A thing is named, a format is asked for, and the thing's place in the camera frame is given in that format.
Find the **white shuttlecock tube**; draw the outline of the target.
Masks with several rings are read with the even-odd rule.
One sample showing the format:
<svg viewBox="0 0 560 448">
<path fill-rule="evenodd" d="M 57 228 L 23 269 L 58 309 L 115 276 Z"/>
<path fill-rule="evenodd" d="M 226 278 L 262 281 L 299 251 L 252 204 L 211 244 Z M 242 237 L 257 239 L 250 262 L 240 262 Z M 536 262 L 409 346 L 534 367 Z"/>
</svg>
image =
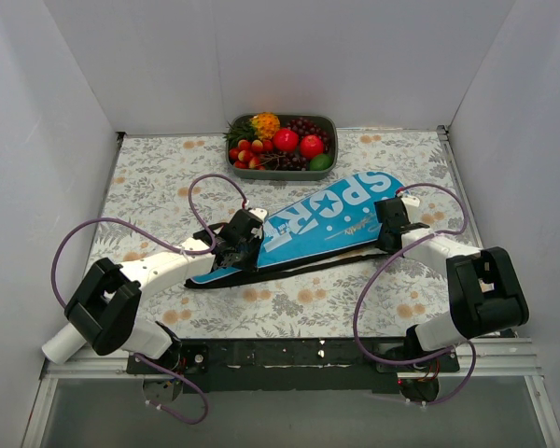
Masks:
<svg viewBox="0 0 560 448">
<path fill-rule="evenodd" d="M 86 344 L 85 338 L 68 323 L 51 339 L 44 343 L 41 350 L 47 360 L 62 365 Z"/>
</svg>

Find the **blue sport racket bag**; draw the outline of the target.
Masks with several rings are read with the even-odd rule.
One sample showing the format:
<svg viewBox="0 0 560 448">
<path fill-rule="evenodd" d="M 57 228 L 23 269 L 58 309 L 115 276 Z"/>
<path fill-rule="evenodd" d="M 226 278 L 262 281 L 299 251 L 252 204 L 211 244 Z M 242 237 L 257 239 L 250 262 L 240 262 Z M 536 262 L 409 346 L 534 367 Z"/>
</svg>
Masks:
<svg viewBox="0 0 560 448">
<path fill-rule="evenodd" d="M 340 179 L 266 218 L 251 271 L 219 269 L 190 278 L 185 287 L 237 287 L 333 267 L 330 258 L 377 241 L 381 222 L 375 204 L 394 197 L 402 186 L 383 172 Z"/>
</svg>

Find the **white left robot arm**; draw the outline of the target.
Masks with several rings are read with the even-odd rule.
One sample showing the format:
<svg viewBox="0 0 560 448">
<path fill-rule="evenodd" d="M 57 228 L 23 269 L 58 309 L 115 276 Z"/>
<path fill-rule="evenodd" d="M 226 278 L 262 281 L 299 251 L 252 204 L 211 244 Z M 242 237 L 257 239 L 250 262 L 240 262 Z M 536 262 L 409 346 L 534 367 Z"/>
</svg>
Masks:
<svg viewBox="0 0 560 448">
<path fill-rule="evenodd" d="M 174 334 L 139 318 L 139 305 L 190 278 L 253 267 L 267 216 L 262 208 L 241 209 L 220 229 L 195 234 L 171 250 L 121 264 L 94 262 L 66 304 L 68 324 L 43 345 L 44 355 L 62 364 L 87 343 L 99 356 L 120 349 L 147 357 L 158 372 L 173 371 L 180 360 Z"/>
</svg>

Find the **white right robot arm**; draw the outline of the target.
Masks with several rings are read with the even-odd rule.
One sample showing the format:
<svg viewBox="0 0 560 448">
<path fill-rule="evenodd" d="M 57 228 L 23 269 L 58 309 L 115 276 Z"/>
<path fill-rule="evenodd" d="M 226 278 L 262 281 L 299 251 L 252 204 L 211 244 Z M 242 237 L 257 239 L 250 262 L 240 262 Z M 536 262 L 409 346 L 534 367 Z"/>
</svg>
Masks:
<svg viewBox="0 0 560 448">
<path fill-rule="evenodd" d="M 509 253 L 501 247 L 462 245 L 413 221 L 418 200 L 384 199 L 374 204 L 380 224 L 376 246 L 417 261 L 447 282 L 448 310 L 407 329 L 405 363 L 424 371 L 438 351 L 469 339 L 527 323 L 529 309 Z"/>
</svg>

